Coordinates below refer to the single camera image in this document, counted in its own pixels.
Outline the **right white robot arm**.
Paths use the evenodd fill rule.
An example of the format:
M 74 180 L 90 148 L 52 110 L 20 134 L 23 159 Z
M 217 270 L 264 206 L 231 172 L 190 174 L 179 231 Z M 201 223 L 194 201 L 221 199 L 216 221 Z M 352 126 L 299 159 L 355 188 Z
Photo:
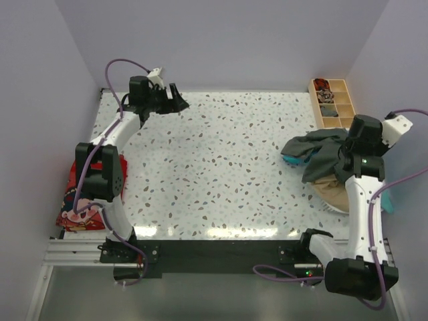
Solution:
M 317 259 L 322 264 L 329 292 L 352 296 L 365 304 L 384 302 L 387 291 L 399 279 L 398 269 L 388 264 L 382 231 L 383 155 L 387 150 L 382 122 L 356 115 L 338 151 L 338 167 L 349 176 L 345 182 L 350 219 L 348 244 L 340 249 L 330 233 L 307 229 L 298 246 L 302 261 L 312 263 Z

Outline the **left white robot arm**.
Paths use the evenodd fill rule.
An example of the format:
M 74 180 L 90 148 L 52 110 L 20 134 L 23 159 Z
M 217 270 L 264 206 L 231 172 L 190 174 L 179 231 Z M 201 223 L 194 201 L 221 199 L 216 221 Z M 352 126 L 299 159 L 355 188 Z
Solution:
M 138 246 L 129 240 L 133 227 L 124 213 L 121 199 L 124 175 L 119 152 L 143 127 L 152 113 L 179 113 L 189 107 L 176 84 L 162 87 L 147 76 L 133 76 L 129 81 L 127 102 L 118 101 L 113 121 L 91 142 L 81 142 L 75 149 L 76 184 L 73 210 L 80 214 L 93 205 L 98 208 L 107 238 L 118 242 L 114 253 L 123 262 L 138 256 Z

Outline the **dark grey t shirt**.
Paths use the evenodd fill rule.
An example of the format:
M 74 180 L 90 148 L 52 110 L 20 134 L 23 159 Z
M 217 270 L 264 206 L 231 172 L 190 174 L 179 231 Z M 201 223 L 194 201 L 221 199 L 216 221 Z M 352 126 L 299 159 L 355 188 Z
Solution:
M 343 128 L 320 129 L 291 138 L 283 148 L 319 148 L 318 153 L 303 165 L 302 182 L 312 183 L 328 175 L 340 174 L 336 168 L 338 152 L 347 137 L 348 131 Z

